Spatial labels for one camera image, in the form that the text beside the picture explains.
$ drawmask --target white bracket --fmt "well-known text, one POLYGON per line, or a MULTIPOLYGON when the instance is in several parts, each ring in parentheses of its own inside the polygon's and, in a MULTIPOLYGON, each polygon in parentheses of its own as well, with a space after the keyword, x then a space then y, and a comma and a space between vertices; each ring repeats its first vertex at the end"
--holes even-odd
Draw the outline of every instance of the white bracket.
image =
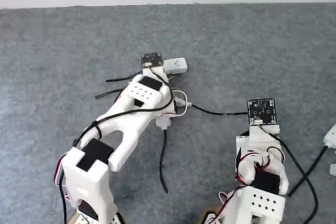
POLYGON ((261 218, 263 224, 279 224, 285 202, 284 197, 247 186, 228 203, 223 224, 251 224, 252 216, 261 218))

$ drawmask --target black cable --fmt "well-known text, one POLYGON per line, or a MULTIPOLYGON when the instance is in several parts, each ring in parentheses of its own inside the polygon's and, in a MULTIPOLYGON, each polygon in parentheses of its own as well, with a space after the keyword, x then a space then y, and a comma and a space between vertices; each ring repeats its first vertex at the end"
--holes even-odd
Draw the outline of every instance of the black cable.
POLYGON ((96 95, 94 98, 95 99, 99 99, 99 98, 102 98, 102 97, 105 97, 109 94, 114 94, 114 93, 118 93, 118 92, 121 92, 123 91, 124 89, 115 89, 115 90, 111 90, 111 91, 108 91, 108 92, 105 92, 103 94, 99 94, 99 95, 96 95))
POLYGON ((272 149, 272 148, 276 149, 276 150, 278 150, 280 152, 280 154, 281 154, 281 163, 283 164, 284 161, 285 161, 285 156, 284 156, 284 153, 282 152, 282 150, 280 150, 278 147, 270 146, 270 147, 267 148, 266 152, 268 152, 268 150, 272 149))
POLYGON ((292 190, 287 194, 288 197, 292 197, 292 195, 296 192, 296 190, 301 186, 301 184, 306 180, 306 178, 311 174, 311 172, 315 169, 315 167, 317 166, 318 162, 320 161, 320 159, 322 158, 322 156, 324 155, 324 153, 326 152, 326 150, 328 149, 327 146, 324 146, 322 148, 322 150, 320 151, 319 155, 317 156, 317 158, 315 159, 314 163, 310 166, 309 170, 306 172, 306 174, 304 174, 304 176, 300 179, 300 181, 295 185, 295 187, 292 188, 292 190))
POLYGON ((162 144, 161 155, 160 155, 159 173, 160 173, 161 185, 163 187, 163 190, 167 194, 168 188, 167 188, 166 182, 164 181, 163 174, 162 174, 162 159, 164 155, 164 150, 166 149, 166 144, 167 144, 167 130, 163 130, 163 144, 162 144))
POLYGON ((130 80, 130 79, 132 79, 133 77, 135 77, 137 74, 140 74, 140 73, 142 73, 142 70, 139 71, 139 72, 136 72, 136 73, 134 73, 134 74, 132 74, 132 75, 130 75, 130 76, 127 76, 127 77, 116 78, 116 79, 108 79, 108 80, 106 80, 106 82, 117 82, 117 81, 126 81, 126 80, 130 80))
POLYGON ((64 171, 62 170, 61 175, 59 177, 58 188, 59 188, 59 192, 61 193, 61 198, 62 198, 62 203, 63 203, 64 224, 67 224, 67 204, 65 202, 65 196, 63 192, 63 185, 62 185, 63 178, 64 178, 64 171))
POLYGON ((319 199, 317 198, 317 194, 315 191, 315 188, 313 186, 313 184, 311 183, 310 179, 308 177, 305 176, 305 172, 302 169, 301 165, 299 164, 299 162, 297 161, 297 159, 295 158, 295 156, 293 155, 293 153, 290 151, 289 147, 287 146, 287 144, 285 144, 284 141, 282 141, 279 137, 273 135, 272 133, 269 133, 267 131, 265 131, 261 126, 259 126, 261 130, 263 130, 265 133, 267 133, 268 135, 270 135, 271 137, 273 137, 275 140, 279 141, 279 143, 285 148, 285 150, 287 151, 287 153, 289 154, 289 156, 291 157, 291 159, 293 160, 293 162, 295 163, 295 165, 297 166, 297 168, 300 170, 301 174, 303 175, 303 177, 305 178, 305 181, 308 183, 310 190, 313 194, 314 197, 314 201, 315 201, 315 206, 314 209, 312 211, 312 213, 310 214, 310 216, 304 221, 303 224, 308 224, 316 215, 318 209, 319 209, 319 199))
POLYGON ((196 105, 191 104, 191 107, 194 107, 195 109, 201 110, 205 113, 211 114, 211 115, 247 115, 247 112, 234 112, 234 113, 217 113, 217 112, 212 112, 209 110, 202 109, 196 105))

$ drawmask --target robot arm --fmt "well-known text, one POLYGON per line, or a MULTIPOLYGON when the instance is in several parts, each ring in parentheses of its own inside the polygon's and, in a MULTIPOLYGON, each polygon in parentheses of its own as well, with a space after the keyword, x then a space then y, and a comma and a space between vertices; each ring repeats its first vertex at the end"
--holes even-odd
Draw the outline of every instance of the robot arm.
POLYGON ((280 224, 288 190, 274 99, 248 102, 249 131, 236 137, 236 173, 242 185, 225 195, 219 212, 206 224, 280 224))
POLYGON ((151 65, 147 61, 143 74, 135 76, 116 103, 97 118, 98 127, 92 127, 84 134, 80 148, 73 147, 62 160, 68 200, 88 218, 87 223, 110 224, 118 217, 109 188, 109 170, 120 170, 152 119, 175 113, 163 66, 154 66, 154 63, 151 65), (128 113, 130 110, 141 111, 128 113), (105 120, 120 113, 124 114, 105 120), (97 140, 114 131, 123 132, 122 142, 116 150, 97 140))

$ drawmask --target cable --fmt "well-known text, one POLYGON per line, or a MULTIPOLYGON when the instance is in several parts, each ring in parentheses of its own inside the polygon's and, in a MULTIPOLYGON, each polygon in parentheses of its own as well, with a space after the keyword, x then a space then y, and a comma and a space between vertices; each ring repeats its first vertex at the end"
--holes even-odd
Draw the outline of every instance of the cable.
POLYGON ((222 202, 222 204, 224 205, 224 204, 225 204, 225 201, 223 201, 222 196, 224 196, 225 201, 227 201, 227 194, 226 194, 225 192, 223 192, 223 191, 220 191, 220 192, 218 193, 218 198, 219 198, 219 200, 222 202))
POLYGON ((283 164, 285 162, 285 155, 284 155, 284 153, 283 153, 282 150, 280 150, 278 147, 270 146, 270 147, 267 148, 266 152, 268 152, 269 149, 276 149, 276 150, 278 150, 280 152, 280 154, 281 154, 281 163, 283 164))
POLYGON ((285 150, 287 151, 287 153, 289 154, 289 156, 291 157, 291 159, 293 160, 293 162, 295 163, 295 165, 297 166, 297 168, 300 170, 301 174, 303 175, 305 181, 308 183, 310 189, 311 189, 311 192, 313 194, 313 197, 314 197, 314 201, 315 201, 315 206, 314 206, 314 209, 312 211, 312 213, 310 214, 310 216, 304 221, 303 224, 308 224, 313 218, 314 216, 316 215, 318 209, 319 209, 319 200, 317 198, 317 195, 316 195, 316 191, 315 191, 315 188, 314 186, 312 185, 311 181, 309 180, 308 177, 305 176, 305 172, 304 170, 302 169, 301 165, 299 164, 299 162, 296 160, 295 156, 293 155, 293 153, 290 151, 290 149, 288 148, 287 144, 285 144, 284 141, 282 141, 279 137, 273 135, 272 133, 269 133, 267 131, 265 131, 263 129, 262 126, 260 126, 260 129, 262 131, 264 131, 265 133, 267 133, 268 135, 270 135, 271 137, 273 137, 275 140, 279 141, 279 143, 285 148, 285 150))
MULTIPOLYGON (((165 84, 167 82, 165 82, 158 74, 154 73, 160 80, 162 80, 165 84)), ((167 108, 173 101, 174 96, 173 96, 173 92, 170 89, 170 100, 167 104, 163 105, 162 107, 159 108, 154 108, 154 109, 135 109, 135 110, 128 110, 128 111, 124 111, 118 114, 114 114, 114 115, 110 115, 110 116, 106 116, 105 118, 102 118, 98 121, 94 121, 94 123, 91 123, 81 134, 80 136, 74 140, 74 142, 72 143, 73 147, 76 147, 78 145, 78 143, 81 141, 81 139, 85 136, 86 133, 88 133, 92 128, 94 127, 99 127, 99 124, 102 122, 105 122, 107 120, 113 119, 113 118, 117 118, 119 116, 123 116, 123 115, 128 115, 128 114, 132 114, 132 113, 138 113, 138 112, 155 112, 155 111, 160 111, 160 110, 164 110, 165 108, 167 108)), ((64 192, 63 192, 63 188, 62 188, 62 182, 63 182, 63 178, 64 178, 64 171, 62 170, 61 175, 60 175, 60 179, 59 179, 59 191, 61 194, 61 198, 62 198, 62 203, 63 203, 63 211, 64 211, 64 224, 67 223, 67 206, 66 206, 66 202, 65 202, 65 196, 64 196, 64 192)))
POLYGON ((126 81, 126 80, 130 80, 130 79, 132 79, 133 77, 135 77, 137 74, 140 74, 140 73, 142 73, 142 70, 139 71, 139 72, 136 72, 136 73, 134 73, 134 74, 132 74, 132 75, 130 75, 130 76, 127 76, 127 77, 116 78, 116 79, 108 79, 108 80, 106 80, 106 82, 117 82, 117 81, 126 81))
POLYGON ((245 185, 239 185, 239 186, 233 191, 233 193, 232 193, 230 196, 228 196, 228 198, 227 198, 227 200, 225 201, 225 203, 223 204, 223 206, 220 208, 220 210, 218 211, 218 213, 216 214, 216 216, 212 218, 212 221, 211 221, 209 224, 211 224, 211 223, 215 222, 216 220, 218 220, 219 218, 221 218, 221 217, 220 217, 221 214, 223 213, 223 211, 224 211, 225 207, 227 206, 227 204, 229 203, 229 201, 233 198, 233 196, 235 196, 236 191, 238 191, 239 189, 242 189, 242 188, 244 188, 244 187, 246 187, 246 186, 245 186, 245 185))
POLYGON ((194 104, 191 104, 191 107, 194 107, 195 109, 201 110, 205 113, 211 114, 211 115, 247 115, 247 112, 234 112, 234 113, 217 113, 217 112, 212 112, 209 110, 202 109, 194 104))
POLYGON ((65 202, 65 195, 64 195, 64 192, 63 192, 63 187, 62 187, 62 181, 63 181, 63 178, 64 178, 64 171, 62 170, 61 172, 61 176, 59 178, 59 184, 58 184, 58 188, 59 188, 59 191, 61 193, 61 198, 62 198, 62 203, 63 203, 63 217, 64 217, 64 224, 67 224, 67 204, 65 202))
POLYGON ((167 144, 167 130, 163 130, 163 145, 162 145, 161 154, 160 154, 159 173, 160 173, 161 185, 163 187, 163 190, 167 194, 168 188, 167 188, 166 182, 164 181, 163 174, 162 174, 162 159, 163 159, 164 151, 166 149, 166 144, 167 144))
POLYGON ((187 112, 188 109, 188 98, 187 95, 182 91, 182 90, 173 90, 173 92, 179 92, 181 94, 184 95, 184 104, 185 104, 185 108, 182 114, 173 114, 173 113, 165 113, 165 115, 172 115, 173 118, 178 117, 178 116, 183 116, 185 115, 185 113, 187 112))
POLYGON ((115 90, 111 90, 111 91, 105 92, 105 93, 103 93, 103 94, 96 95, 94 98, 97 100, 97 99, 99 99, 99 98, 106 97, 106 96, 109 95, 109 94, 118 93, 118 92, 121 92, 121 91, 123 91, 123 90, 124 90, 124 89, 115 89, 115 90))
POLYGON ((296 192, 296 190, 301 186, 301 184, 306 180, 306 178, 311 174, 311 172, 315 169, 315 167, 317 166, 318 162, 320 161, 320 159, 322 158, 322 156, 324 155, 324 153, 326 152, 326 150, 328 149, 327 146, 324 146, 322 148, 322 150, 320 151, 319 155, 317 156, 317 158, 315 159, 314 163, 310 166, 309 170, 306 172, 306 174, 304 174, 304 176, 300 179, 300 181, 295 185, 295 187, 292 188, 292 190, 287 194, 288 197, 292 197, 292 195, 296 192))

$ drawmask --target white wire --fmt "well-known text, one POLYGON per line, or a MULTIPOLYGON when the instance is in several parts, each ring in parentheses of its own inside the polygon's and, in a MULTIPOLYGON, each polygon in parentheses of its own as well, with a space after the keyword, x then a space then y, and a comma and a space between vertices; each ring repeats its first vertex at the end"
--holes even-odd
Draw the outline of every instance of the white wire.
POLYGON ((188 109, 188 98, 187 98, 187 95, 182 90, 172 90, 172 91, 173 92, 179 92, 182 95, 184 95, 184 98, 185 98, 185 109, 184 109, 184 111, 183 111, 182 114, 171 114, 171 113, 166 113, 166 114, 172 115, 173 118, 175 118, 177 116, 183 116, 187 112, 187 109, 188 109))
POLYGON ((224 194, 225 195, 225 201, 227 200, 227 194, 225 193, 225 192, 223 192, 223 191, 220 191, 219 193, 218 193, 218 198, 219 198, 219 200, 222 202, 222 204, 224 205, 224 203, 225 203, 225 201, 223 201, 223 199, 222 199, 222 194, 224 194))

